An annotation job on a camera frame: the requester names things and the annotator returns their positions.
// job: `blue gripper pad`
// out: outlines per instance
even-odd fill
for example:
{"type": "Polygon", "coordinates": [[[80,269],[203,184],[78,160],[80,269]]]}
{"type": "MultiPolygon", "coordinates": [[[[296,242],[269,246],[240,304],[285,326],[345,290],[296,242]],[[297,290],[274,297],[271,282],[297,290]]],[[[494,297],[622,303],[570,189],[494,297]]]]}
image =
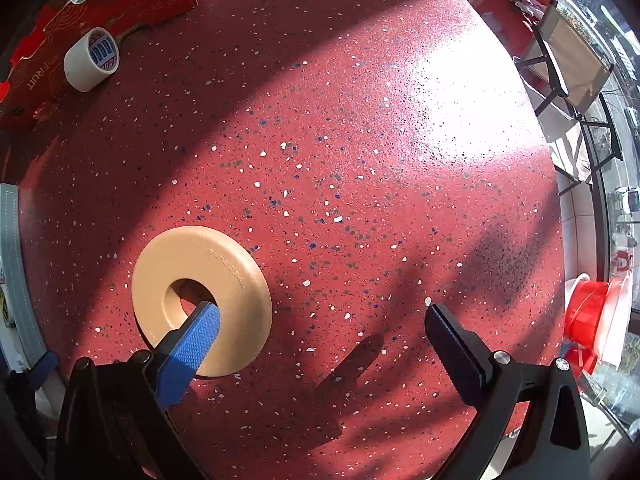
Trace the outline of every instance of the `blue gripper pad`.
{"type": "Polygon", "coordinates": [[[59,363],[58,356],[47,350],[45,354],[38,359],[35,366],[27,372],[29,390],[35,392],[42,387],[44,381],[46,381],[52,371],[58,367],[59,363]]]}
{"type": "Polygon", "coordinates": [[[154,351],[159,360],[156,401],[162,410],[178,404],[220,333],[220,310],[203,301],[182,326],[162,338],[154,351]]]}

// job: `chair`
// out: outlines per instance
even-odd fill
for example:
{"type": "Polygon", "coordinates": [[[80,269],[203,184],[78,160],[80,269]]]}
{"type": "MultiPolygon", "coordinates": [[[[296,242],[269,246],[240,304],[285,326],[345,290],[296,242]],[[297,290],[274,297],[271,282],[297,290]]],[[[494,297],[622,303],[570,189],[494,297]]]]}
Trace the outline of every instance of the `chair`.
{"type": "Polygon", "coordinates": [[[622,160],[622,149],[609,107],[601,94],[613,70],[613,54],[610,51],[610,56],[607,54],[604,40],[602,45],[595,45],[602,50],[596,53],[575,26],[558,11],[558,1],[550,1],[539,27],[532,25],[533,39],[525,57],[514,58],[514,62],[519,71],[527,68],[537,82],[548,86],[548,94],[543,96],[527,82],[530,77],[523,77],[556,170],[572,181],[561,191],[562,195],[581,182],[590,183],[593,173],[613,158],[622,160]],[[584,117],[596,98],[600,99],[606,122],[584,117]],[[591,126],[610,131],[611,153],[603,160],[596,156],[591,137],[586,134],[585,127],[591,126]]]}
{"type": "Polygon", "coordinates": [[[553,87],[556,75],[549,71],[547,63],[542,63],[542,57],[546,55],[545,49],[549,50],[557,64],[556,69],[565,82],[565,90],[568,91],[565,99],[579,114],[584,115],[608,81],[615,57],[586,20],[585,24],[580,23],[578,17],[581,14],[571,0],[551,0],[540,21],[540,33],[534,34],[522,60],[516,65],[528,66],[553,87]],[[573,23],[569,22],[566,13],[558,10],[558,5],[571,13],[573,23]],[[583,34],[591,38],[590,42],[578,33],[577,27],[581,27],[583,34]]]}
{"type": "MultiPolygon", "coordinates": [[[[537,0],[548,6],[551,0],[537,0]]],[[[532,38],[529,20],[510,0],[480,0],[474,9],[487,22],[511,56],[522,57],[532,38]]]]}

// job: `car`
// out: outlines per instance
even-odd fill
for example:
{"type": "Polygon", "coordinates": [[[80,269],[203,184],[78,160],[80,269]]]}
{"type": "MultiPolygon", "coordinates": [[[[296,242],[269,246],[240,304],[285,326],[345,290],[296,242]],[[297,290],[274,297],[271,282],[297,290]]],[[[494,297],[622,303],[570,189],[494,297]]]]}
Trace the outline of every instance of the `car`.
{"type": "Polygon", "coordinates": [[[640,158],[640,132],[633,132],[632,135],[634,140],[634,146],[636,147],[636,154],[638,158],[640,158]]]}
{"type": "Polygon", "coordinates": [[[619,187],[615,190],[617,198],[622,204],[622,211],[630,215],[640,211],[640,187],[619,187]]]}
{"type": "Polygon", "coordinates": [[[640,130],[640,118],[638,117],[638,110],[629,106],[625,108],[626,122],[629,123],[629,127],[637,132],[640,130]]]}

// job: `red object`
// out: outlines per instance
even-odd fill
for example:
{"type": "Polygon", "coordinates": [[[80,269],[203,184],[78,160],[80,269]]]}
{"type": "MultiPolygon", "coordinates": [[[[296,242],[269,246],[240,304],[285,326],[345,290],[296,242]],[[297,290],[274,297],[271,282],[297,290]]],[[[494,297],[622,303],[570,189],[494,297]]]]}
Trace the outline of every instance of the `red object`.
{"type": "Polygon", "coordinates": [[[24,132],[36,123],[68,87],[63,69],[66,51],[91,28],[107,29],[120,44],[142,25],[164,22],[194,6],[196,0],[87,0],[62,9],[44,6],[33,32],[14,51],[7,81],[0,84],[0,127],[24,132]]]}
{"type": "Polygon", "coordinates": [[[194,458],[219,480],[428,478],[475,411],[425,298],[521,362],[562,338],[558,184],[513,63],[466,0],[199,1],[12,144],[44,339],[64,375],[146,348],[140,251],[217,229],[260,265],[273,325],[239,378],[172,408],[194,458]],[[491,77],[456,70],[469,52],[491,77]]]}
{"type": "Polygon", "coordinates": [[[574,289],[564,318],[564,336],[593,349],[609,283],[581,281],[574,289]]]}
{"type": "Polygon", "coordinates": [[[598,356],[585,347],[573,346],[569,348],[564,358],[569,361],[571,372],[576,380],[583,371],[593,374],[596,364],[598,364],[598,356]]]}
{"type": "MultiPolygon", "coordinates": [[[[550,0],[537,0],[547,6],[550,0]]],[[[491,14],[502,30],[496,36],[512,56],[522,57],[533,38],[529,19],[510,0],[481,0],[474,5],[481,16],[491,14]]]]}
{"type": "Polygon", "coordinates": [[[616,271],[627,272],[631,268],[631,259],[633,257],[633,254],[628,251],[616,251],[616,271]]]}

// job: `white tape roll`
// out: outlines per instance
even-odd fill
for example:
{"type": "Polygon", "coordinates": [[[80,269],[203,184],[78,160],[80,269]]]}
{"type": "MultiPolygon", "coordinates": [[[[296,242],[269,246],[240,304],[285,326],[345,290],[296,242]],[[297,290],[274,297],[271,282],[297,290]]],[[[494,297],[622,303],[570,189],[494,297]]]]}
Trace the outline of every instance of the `white tape roll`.
{"type": "Polygon", "coordinates": [[[88,92],[120,64],[120,53],[113,36],[100,27],[92,28],[65,54],[65,76],[71,86],[88,92]]]}

